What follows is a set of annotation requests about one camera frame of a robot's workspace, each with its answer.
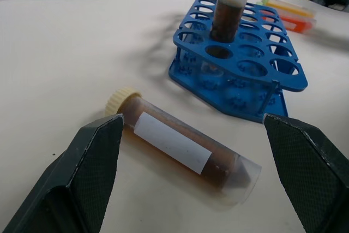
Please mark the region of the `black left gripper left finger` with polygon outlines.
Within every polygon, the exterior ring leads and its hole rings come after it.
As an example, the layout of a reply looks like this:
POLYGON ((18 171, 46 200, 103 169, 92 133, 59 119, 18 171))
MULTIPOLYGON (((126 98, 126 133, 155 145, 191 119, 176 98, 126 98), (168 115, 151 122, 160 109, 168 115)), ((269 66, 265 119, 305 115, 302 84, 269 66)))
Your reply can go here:
POLYGON ((45 169, 4 232, 100 232, 123 127, 121 113, 81 127, 45 169))

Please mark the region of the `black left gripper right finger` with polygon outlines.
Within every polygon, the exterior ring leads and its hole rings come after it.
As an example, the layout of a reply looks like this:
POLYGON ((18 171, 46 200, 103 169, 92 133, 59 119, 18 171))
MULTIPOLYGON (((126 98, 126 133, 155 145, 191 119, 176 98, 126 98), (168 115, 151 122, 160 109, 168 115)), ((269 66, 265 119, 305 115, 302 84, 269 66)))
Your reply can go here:
POLYGON ((348 232, 348 159, 315 126, 263 117, 280 182, 306 232, 348 232))

